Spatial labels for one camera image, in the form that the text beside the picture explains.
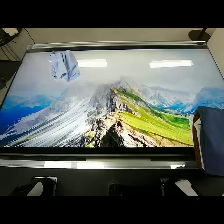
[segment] wall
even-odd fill
[[[224,78],[224,28],[217,28],[208,41],[208,47]]]
[[[36,43],[76,42],[76,41],[185,41],[190,40],[188,33],[199,28],[27,28]],[[215,28],[208,28],[212,35]],[[18,58],[22,58],[26,48],[33,41],[23,29],[16,43],[7,46]],[[5,55],[0,51],[0,59]]]

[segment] cable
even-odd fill
[[[3,51],[3,53],[4,53],[4,55],[9,59],[9,61],[11,61],[10,58],[9,58],[8,55],[5,53],[5,51],[3,50],[2,47],[1,47],[1,49],[2,49],[2,51]]]
[[[28,35],[30,36],[30,38],[32,39],[33,43],[35,44],[35,41],[33,40],[33,38],[31,37],[30,33],[28,32],[28,30],[26,28],[24,28],[24,30],[26,30],[26,32],[28,33]]]
[[[5,47],[5,49],[9,52],[9,54],[17,61],[17,59],[13,56],[13,54]]]

